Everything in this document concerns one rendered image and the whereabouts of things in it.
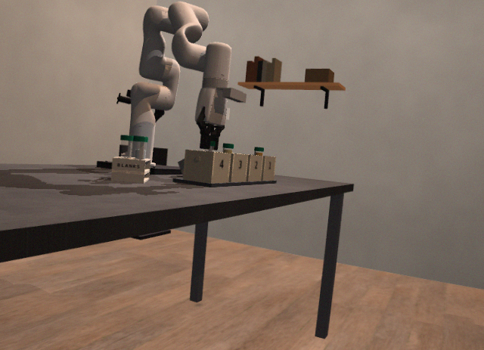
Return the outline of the peach tube rack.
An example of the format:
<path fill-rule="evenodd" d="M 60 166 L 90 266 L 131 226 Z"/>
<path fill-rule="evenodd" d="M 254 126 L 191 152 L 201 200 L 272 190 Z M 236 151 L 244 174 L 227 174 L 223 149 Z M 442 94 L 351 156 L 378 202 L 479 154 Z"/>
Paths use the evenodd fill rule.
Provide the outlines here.
<path fill-rule="evenodd" d="M 150 177 L 150 159 L 145 160 L 113 157 L 111 181 L 145 183 Z"/>

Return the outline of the green tube cap with orange dot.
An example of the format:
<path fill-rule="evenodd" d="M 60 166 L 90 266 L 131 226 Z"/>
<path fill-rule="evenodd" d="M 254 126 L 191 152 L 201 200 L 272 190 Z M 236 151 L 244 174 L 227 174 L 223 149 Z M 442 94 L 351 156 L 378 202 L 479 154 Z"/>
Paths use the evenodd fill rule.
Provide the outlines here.
<path fill-rule="evenodd" d="M 203 151 L 209 151 L 209 152 L 214 152 L 214 147 L 216 145 L 216 142 L 215 141 L 211 141 L 210 142 L 210 149 L 203 149 Z"/>
<path fill-rule="evenodd" d="M 254 155 L 262 156 L 264 152 L 264 147 L 255 147 L 254 148 Z"/>
<path fill-rule="evenodd" d="M 223 153 L 232 153 L 234 149 L 233 144 L 223 144 Z"/>

